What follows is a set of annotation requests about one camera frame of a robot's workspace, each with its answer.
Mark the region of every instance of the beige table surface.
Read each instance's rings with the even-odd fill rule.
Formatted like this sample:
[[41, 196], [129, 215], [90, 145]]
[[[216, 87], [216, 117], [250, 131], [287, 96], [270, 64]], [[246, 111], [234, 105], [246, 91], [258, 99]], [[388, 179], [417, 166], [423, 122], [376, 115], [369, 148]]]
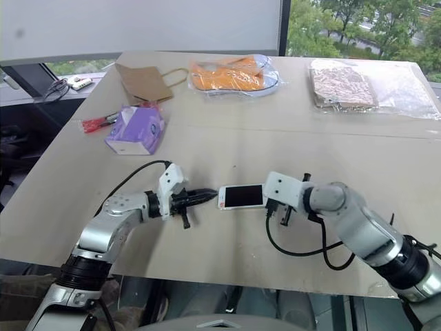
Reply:
[[[216, 55], [126, 52], [119, 63], [187, 67]], [[258, 98], [208, 99], [185, 84], [162, 103], [167, 121], [157, 153], [118, 156], [103, 142], [109, 128], [79, 130], [79, 119], [116, 112], [126, 103], [112, 68], [66, 124], [0, 215], [0, 257], [60, 266], [100, 203], [143, 163], [171, 159], [188, 188], [260, 183], [269, 171], [326, 183], [343, 181], [384, 218], [425, 243], [441, 244], [441, 123], [369, 114], [320, 114], [309, 94], [311, 59], [274, 58], [287, 82]], [[161, 165], [134, 177], [121, 192], [156, 189]], [[392, 297], [387, 282], [357, 259], [344, 271], [328, 269], [321, 255], [296, 258], [272, 248], [264, 210], [220, 211], [216, 200], [192, 208], [192, 227], [179, 218], [151, 220], [127, 241], [113, 272], [140, 277], [231, 283], [308, 292]], [[275, 240], [304, 252], [320, 247], [320, 228], [296, 215], [288, 228], [271, 219]], [[328, 242], [337, 241], [331, 227]], [[331, 253], [335, 264], [349, 251]]]

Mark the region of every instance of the purple tissue box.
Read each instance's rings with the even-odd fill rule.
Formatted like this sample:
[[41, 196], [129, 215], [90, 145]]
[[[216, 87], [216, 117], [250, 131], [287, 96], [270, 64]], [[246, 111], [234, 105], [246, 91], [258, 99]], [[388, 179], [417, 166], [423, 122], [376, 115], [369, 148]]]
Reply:
[[163, 130], [158, 108], [123, 106], [104, 141], [118, 154], [150, 155], [157, 149]]

